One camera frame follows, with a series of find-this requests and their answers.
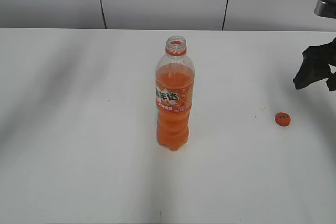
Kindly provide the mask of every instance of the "orange soda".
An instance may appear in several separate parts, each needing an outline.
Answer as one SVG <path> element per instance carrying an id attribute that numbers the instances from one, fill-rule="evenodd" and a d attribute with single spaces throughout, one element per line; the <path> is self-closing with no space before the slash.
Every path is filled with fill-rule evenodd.
<path id="1" fill-rule="evenodd" d="M 157 139 L 172 151 L 177 151 L 189 137 L 195 69 L 186 52 L 183 37 L 170 37 L 166 54 L 156 68 Z"/>

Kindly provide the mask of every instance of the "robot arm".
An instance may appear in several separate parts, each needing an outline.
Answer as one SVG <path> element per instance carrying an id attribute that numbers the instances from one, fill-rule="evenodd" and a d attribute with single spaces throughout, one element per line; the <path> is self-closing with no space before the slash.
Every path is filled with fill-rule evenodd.
<path id="1" fill-rule="evenodd" d="M 315 14 L 326 18 L 336 18 L 336 0 L 318 0 Z M 336 90 L 336 73 L 332 74 L 329 65 L 336 67 L 336 39 L 333 42 L 310 46 L 303 52 L 303 63 L 294 78 L 296 89 L 328 78 L 329 91 Z"/>

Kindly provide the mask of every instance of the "orange soda bottle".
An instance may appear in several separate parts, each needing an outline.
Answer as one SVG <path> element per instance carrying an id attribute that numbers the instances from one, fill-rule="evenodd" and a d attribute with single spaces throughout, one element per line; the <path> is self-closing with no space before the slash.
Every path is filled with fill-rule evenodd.
<path id="1" fill-rule="evenodd" d="M 166 54 L 156 68 L 157 139 L 172 151 L 177 151 L 189 137 L 195 69 L 186 53 L 186 40 L 170 37 Z"/>

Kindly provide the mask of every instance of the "bottle cap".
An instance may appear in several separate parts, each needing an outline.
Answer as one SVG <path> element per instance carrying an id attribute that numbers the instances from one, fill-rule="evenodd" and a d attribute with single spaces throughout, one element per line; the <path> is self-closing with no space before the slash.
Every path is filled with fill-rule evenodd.
<path id="1" fill-rule="evenodd" d="M 282 127 L 286 127 L 290 124 L 290 116 L 285 112 L 280 112 L 275 116 L 275 122 Z"/>

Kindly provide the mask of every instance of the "bottle mouth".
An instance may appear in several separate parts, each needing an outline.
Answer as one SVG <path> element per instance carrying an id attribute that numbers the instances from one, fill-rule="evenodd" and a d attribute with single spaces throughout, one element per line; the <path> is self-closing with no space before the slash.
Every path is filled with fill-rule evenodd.
<path id="1" fill-rule="evenodd" d="M 182 36 L 172 36 L 167 40 L 166 53 L 181 56 L 187 53 L 187 41 Z"/>

